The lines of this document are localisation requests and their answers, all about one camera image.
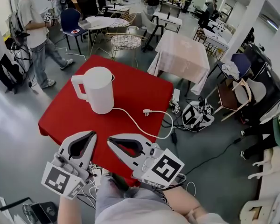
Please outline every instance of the gray floor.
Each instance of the gray floor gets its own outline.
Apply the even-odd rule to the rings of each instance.
[[[193,36],[197,20],[191,15],[181,14],[183,27],[180,34],[188,37]],[[63,37],[58,29],[51,33],[51,39],[57,42]],[[72,51],[77,53],[75,40],[70,38]],[[62,40],[57,47],[67,47],[66,40]],[[87,42],[81,44],[83,54],[87,54]],[[25,83],[16,95],[4,94],[0,91],[0,196],[7,203],[14,202],[24,197],[31,197],[34,202],[53,201],[58,203],[59,197],[41,185],[41,178],[47,161],[51,161],[58,146],[49,137],[41,136],[38,129],[38,120],[65,83],[84,63],[81,56],[66,55],[65,50],[60,50],[64,58],[73,58],[76,64],[66,71],[60,71],[58,66],[47,59],[46,72],[48,76],[55,79],[57,84],[42,91],[39,86],[29,89]],[[137,51],[139,70],[146,71],[152,62],[156,52],[143,54]],[[129,51],[118,52],[116,60],[126,65],[131,65],[133,53]],[[211,68],[214,60],[210,58]],[[206,96],[216,85],[218,72],[208,79],[202,96]],[[180,82],[178,77],[163,74],[161,78],[166,79],[176,87]],[[185,94],[187,82],[181,84],[181,108],[186,106]],[[189,93],[188,98],[197,98]],[[209,102],[216,108],[218,96],[213,95]],[[221,153],[230,143],[237,139],[240,130],[245,128],[234,118],[220,122],[224,112],[215,115],[215,122],[199,133],[183,132],[177,130],[178,144],[175,147],[171,139],[158,140],[162,148],[169,148],[178,153],[180,159],[185,163],[184,173],[204,160]],[[166,135],[168,129],[161,128],[160,136]],[[196,185],[196,197],[201,204],[210,212],[216,212],[229,223],[239,223],[238,215],[245,202],[253,200],[256,195],[257,181],[248,180],[247,176],[258,171],[252,163],[258,157],[244,161],[239,153],[256,141],[249,137],[244,141],[231,146],[226,153],[212,160],[190,173],[188,181]],[[94,223],[94,210],[81,203],[83,210],[83,223]],[[10,210],[13,214],[23,217],[21,207]]]

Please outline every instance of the table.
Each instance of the table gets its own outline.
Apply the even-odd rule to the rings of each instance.
[[[172,84],[151,76],[147,72],[96,55],[92,55],[75,75],[83,75],[96,66],[108,68],[115,76],[114,107],[125,109],[142,129],[152,135],[157,135],[164,114],[153,113],[146,117],[143,110],[166,111],[172,97]],[[132,170],[108,147],[107,138],[120,133],[141,132],[123,111],[112,110],[105,115],[93,112],[89,103],[77,97],[70,80],[42,115],[38,126],[42,135],[50,136],[58,145],[75,133],[87,130],[96,131],[98,140],[91,161],[124,178],[131,179]],[[156,140],[141,134],[152,142]]]
[[[160,12],[168,14],[168,12],[171,13],[171,16],[179,17],[179,14],[181,13],[182,7],[177,6],[176,4],[171,4],[171,2],[163,2],[161,5]]]
[[[176,18],[173,16],[169,16],[169,19],[167,19],[168,14],[165,14],[165,13],[155,12],[153,17],[156,17],[157,19],[160,19],[162,21],[170,22],[170,23],[177,25],[178,26],[177,30],[176,30],[177,33],[179,32],[179,29],[182,26],[182,19],[179,19],[179,18]]]
[[[199,38],[198,39],[198,42],[199,42],[203,35],[202,34],[198,35],[197,33],[196,33],[197,37],[196,38],[194,37],[194,38],[195,38],[195,41]],[[207,49],[206,49],[207,52],[211,56],[213,56],[213,55],[217,56],[216,52],[218,51],[218,49],[221,49],[223,51],[222,55],[220,56],[220,58],[221,58],[223,56],[224,52],[229,48],[227,41],[224,38],[222,38],[220,35],[217,35],[205,28],[203,29],[203,33],[205,36],[203,44],[208,43]]]
[[[113,18],[110,18],[110,17],[101,17],[100,16],[100,17],[97,17],[97,18],[100,20],[101,24],[98,25],[98,26],[94,26],[92,28],[88,28],[88,47],[87,47],[87,56],[88,57],[92,54],[93,45],[95,44],[95,40],[98,36],[98,31],[101,30],[101,29],[104,29],[104,28],[108,28],[108,27],[112,26],[113,23],[114,23]],[[92,30],[96,30],[97,32],[95,33],[94,41],[92,43],[92,48],[91,48],[91,52],[90,52],[90,55],[89,55],[89,40],[91,40],[91,37],[90,37],[91,34],[90,34],[89,31],[92,31]]]
[[[178,33],[164,33],[158,52],[148,72],[157,76],[160,70],[194,82],[192,92],[199,95],[210,71],[204,45]]]

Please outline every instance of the chair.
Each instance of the chair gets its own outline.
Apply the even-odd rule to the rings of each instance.
[[[150,34],[150,37],[147,41],[147,43],[145,44],[144,48],[142,49],[143,52],[146,51],[146,49],[148,48],[152,38],[156,35],[156,36],[163,36],[164,34],[164,26],[163,25],[159,25],[159,24],[155,24],[152,21],[149,20],[149,18],[146,16],[146,14],[144,13],[144,11],[141,12],[141,17],[142,17],[142,25],[144,27],[146,27],[146,31],[144,33],[143,36],[146,35],[146,33]]]
[[[138,62],[136,59],[136,49],[141,46],[141,43],[143,40],[146,40],[146,37],[143,37],[141,35],[134,35],[129,33],[107,33],[107,36],[111,39],[111,44],[114,47],[115,54],[113,55],[113,60],[116,56],[116,51],[118,50],[134,50],[134,60],[136,61],[137,68],[138,68]]]
[[[261,82],[253,81],[250,78],[247,79],[247,83],[252,91],[253,100],[255,101],[253,105],[256,105],[266,96],[266,86]]]
[[[95,16],[98,14],[96,0],[77,0],[77,3],[83,14],[82,20],[85,20],[87,17]]]
[[[70,49],[70,42],[69,42],[68,35],[73,36],[76,39],[79,53],[81,54],[81,49],[80,49],[77,37],[81,36],[81,41],[83,42],[82,34],[85,32],[88,32],[88,30],[84,30],[81,27],[79,27],[78,22],[79,22],[80,16],[81,16],[81,14],[73,8],[64,10],[60,14],[61,27],[62,27],[63,33],[66,36],[66,41],[69,46],[69,49]],[[73,30],[77,30],[77,29],[80,30],[78,33],[75,33],[75,34],[71,33]]]
[[[223,118],[221,121],[228,119],[230,116],[238,112],[240,109],[242,109],[244,106],[246,106],[248,103],[252,100],[252,92],[247,84],[243,79],[239,83],[233,82],[234,87],[233,89],[229,89],[226,84],[219,84],[208,96],[207,99],[216,91],[219,92],[220,101],[219,104],[221,106],[213,113],[216,114],[218,111],[222,110],[223,108],[233,111],[229,115],[227,115],[225,118]]]
[[[129,27],[136,18],[136,11],[129,7],[119,9],[111,15],[111,18],[115,20],[114,24],[110,28],[122,28]]]
[[[235,65],[238,68],[239,71],[239,80],[242,79],[247,72],[249,71],[249,69],[251,68],[251,62],[248,59],[248,57],[245,54],[233,54],[231,61],[235,63]],[[219,78],[219,76],[223,73],[224,74],[224,80],[226,79],[234,79],[233,76],[228,76],[223,72],[223,62],[218,61],[217,64],[215,65],[215,67],[213,68],[213,70],[209,73],[208,77],[213,73],[213,71],[219,67],[221,70],[221,73],[217,76],[217,78]]]

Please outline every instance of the electronic device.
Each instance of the electronic device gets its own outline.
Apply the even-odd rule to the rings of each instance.
[[[160,189],[170,188],[184,166],[169,149],[163,151],[141,134],[117,134],[107,144],[133,170],[132,178]]]
[[[47,162],[42,185],[68,199],[73,199],[90,181],[88,171],[97,141],[95,131],[84,131],[66,138],[54,160]]]

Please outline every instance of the red table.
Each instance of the red table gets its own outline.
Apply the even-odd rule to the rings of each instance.
[[[108,68],[115,76],[114,107],[128,111],[144,131],[156,136],[164,114],[151,113],[145,117],[143,110],[166,111],[173,85],[146,72],[96,55],[92,55],[76,75],[83,75],[96,66]],[[112,110],[108,114],[96,114],[89,103],[77,97],[71,81],[68,81],[47,108],[38,125],[41,134],[50,136],[58,145],[75,133],[96,131],[98,139],[91,161],[113,173],[131,179],[132,170],[121,162],[107,145],[107,138],[112,135],[141,133],[125,112]],[[156,140],[141,134],[152,142]]]

